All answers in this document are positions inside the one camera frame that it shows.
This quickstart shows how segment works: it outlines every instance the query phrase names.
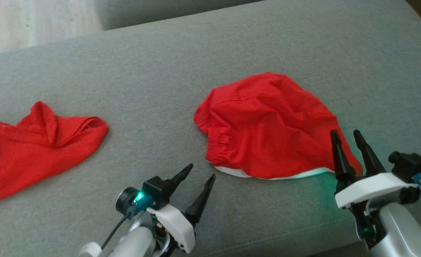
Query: gray fabric surface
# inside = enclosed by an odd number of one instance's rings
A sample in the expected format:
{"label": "gray fabric surface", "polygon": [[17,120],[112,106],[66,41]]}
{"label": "gray fabric surface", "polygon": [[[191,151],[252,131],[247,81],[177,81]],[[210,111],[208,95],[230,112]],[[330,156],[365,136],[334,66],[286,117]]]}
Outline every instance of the gray fabric surface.
{"label": "gray fabric surface", "polygon": [[94,0],[103,29],[116,29],[259,0]]}
{"label": "gray fabric surface", "polygon": [[[0,256],[74,256],[102,243],[121,217],[122,189],[190,162],[172,197],[178,208],[217,174],[191,256],[308,256],[355,242],[331,174],[240,179],[204,160],[197,105],[265,71],[322,99],[349,139],[360,129],[386,167],[393,150],[421,154],[421,20],[403,0],[268,0],[8,52],[0,121],[18,122],[41,100],[111,130],[81,165],[0,201]],[[421,200],[412,209],[421,223]]]}

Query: light wood floor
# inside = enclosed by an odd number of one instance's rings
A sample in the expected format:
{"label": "light wood floor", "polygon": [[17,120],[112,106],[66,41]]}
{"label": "light wood floor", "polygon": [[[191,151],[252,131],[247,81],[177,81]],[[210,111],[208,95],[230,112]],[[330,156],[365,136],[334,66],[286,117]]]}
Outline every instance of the light wood floor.
{"label": "light wood floor", "polygon": [[93,0],[0,0],[0,52],[99,31]]}

